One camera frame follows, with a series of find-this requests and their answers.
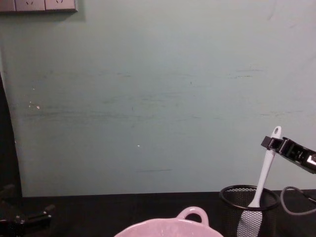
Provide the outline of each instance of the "white silicone spatula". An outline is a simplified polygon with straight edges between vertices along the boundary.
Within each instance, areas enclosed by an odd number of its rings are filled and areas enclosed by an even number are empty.
[[[281,138],[281,127],[277,126],[271,137]],[[248,207],[260,207],[260,198],[265,185],[272,161],[275,157],[275,152],[272,150],[267,150],[265,159],[263,161],[263,166],[259,178],[259,183],[255,193],[255,197]],[[237,237],[257,237],[260,231],[262,223],[262,212],[261,211],[244,211],[241,215],[240,221],[237,228]]]

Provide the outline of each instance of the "pink bowl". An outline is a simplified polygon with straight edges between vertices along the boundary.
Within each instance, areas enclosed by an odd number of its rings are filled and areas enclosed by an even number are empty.
[[[185,220],[190,214],[197,214],[202,222]],[[133,225],[115,237],[223,237],[208,225],[205,211],[199,207],[188,207],[176,218],[153,219]]]

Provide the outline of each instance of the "light green wall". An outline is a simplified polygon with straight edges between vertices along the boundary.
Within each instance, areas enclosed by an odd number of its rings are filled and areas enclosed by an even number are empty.
[[[316,149],[315,0],[79,3],[0,16],[25,196],[256,184],[276,125]],[[314,178],[277,157],[267,187]]]

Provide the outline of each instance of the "gray cable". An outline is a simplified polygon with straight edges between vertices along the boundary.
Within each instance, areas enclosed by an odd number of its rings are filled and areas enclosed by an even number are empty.
[[[292,212],[292,211],[290,211],[289,209],[287,209],[287,207],[286,207],[286,205],[285,205],[285,203],[284,203],[284,193],[285,193],[285,191],[288,190],[288,189],[294,189],[294,190],[298,191],[299,193],[304,194],[302,190],[300,190],[300,189],[298,189],[298,188],[296,188],[296,187],[292,187],[292,186],[286,187],[286,188],[284,188],[284,189],[282,190],[282,192],[281,192],[281,204],[282,204],[282,207],[284,208],[284,210],[285,210],[288,214],[290,214],[290,215],[292,215],[292,216],[305,216],[305,215],[309,215],[309,214],[312,214],[312,213],[315,213],[315,212],[316,212],[316,209],[313,209],[313,210],[310,210],[310,211],[305,211],[305,212]]]

